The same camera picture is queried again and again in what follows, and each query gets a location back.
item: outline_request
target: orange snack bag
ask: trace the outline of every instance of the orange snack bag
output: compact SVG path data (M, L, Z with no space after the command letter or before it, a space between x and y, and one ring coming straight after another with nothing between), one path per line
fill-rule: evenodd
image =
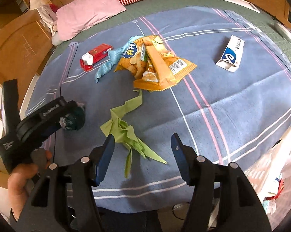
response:
M136 79L142 78L147 66L146 49L142 38L132 42L121 57L115 71L127 69Z
M115 71L129 70L136 79L136 88L165 90L176 85L196 67L194 63L174 56L159 36L150 35L130 44Z
M148 65L142 79L134 81L134 87L144 90L165 90L180 82L197 65L172 55L165 46L163 48L155 44L152 37L155 37L157 43L157 36L143 37L149 56Z

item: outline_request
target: wooden bed frame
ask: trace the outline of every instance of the wooden bed frame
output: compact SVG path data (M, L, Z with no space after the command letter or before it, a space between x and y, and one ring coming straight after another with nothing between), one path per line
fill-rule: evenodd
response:
M51 33L40 19L37 10L28 11L0 30L0 86L18 79L19 109L34 75L41 74L51 56ZM9 175L2 161L0 169L0 187L7 188Z

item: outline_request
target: metal screw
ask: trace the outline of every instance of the metal screw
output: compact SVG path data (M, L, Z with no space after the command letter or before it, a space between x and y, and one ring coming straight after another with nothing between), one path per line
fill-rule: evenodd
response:
M235 162L231 162L229 165L231 168L234 168L234 169L236 169L238 167L238 164Z
M198 162L205 162L205 157L204 156L197 156L196 160Z
M89 162L89 157L82 157L81 158L82 163L88 163Z
M53 169L57 168L57 164L56 163L52 163L52 164L50 164L49 168L51 170L53 170Z

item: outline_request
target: red cigarette box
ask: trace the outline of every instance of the red cigarette box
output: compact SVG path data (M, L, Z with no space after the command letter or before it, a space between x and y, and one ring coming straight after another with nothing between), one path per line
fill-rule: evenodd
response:
M106 57L108 55L108 50L112 49L113 47L111 45L105 43L95 47L82 56L82 59L80 59L81 68L85 71L92 70L93 64Z

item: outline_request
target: bed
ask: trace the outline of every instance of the bed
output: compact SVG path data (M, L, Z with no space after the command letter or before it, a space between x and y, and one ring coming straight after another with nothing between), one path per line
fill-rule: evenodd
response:
M181 179L171 154L174 132L213 162L226 165L236 161L245 170L291 125L291 45L275 33L271 23L272 18L263 12L257 14L216 0L146 0L129 5L126 12L55 50L35 86L26 114L60 95L67 101L85 103L85 126L78 132L60 130L44 146L53 152L59 165L88 155L105 138L99 126L110 119L109 109L137 95L129 72L110 72L95 84L95 71L107 59L85 73L80 68L81 55L101 43L120 47L132 35L161 35L168 48L198 68L171 90L144 92L142 106L124 120L168 165L133 153L132 174L125 179L127 151L117 144L105 181L93 192L98 206L124 213L187 202L193 189ZM213 34L189 36L207 31ZM231 34L245 40L245 49L250 50L244 52L238 75L215 66ZM184 49L184 43L194 48ZM158 114L162 107L166 111ZM68 200L71 197L68 187Z

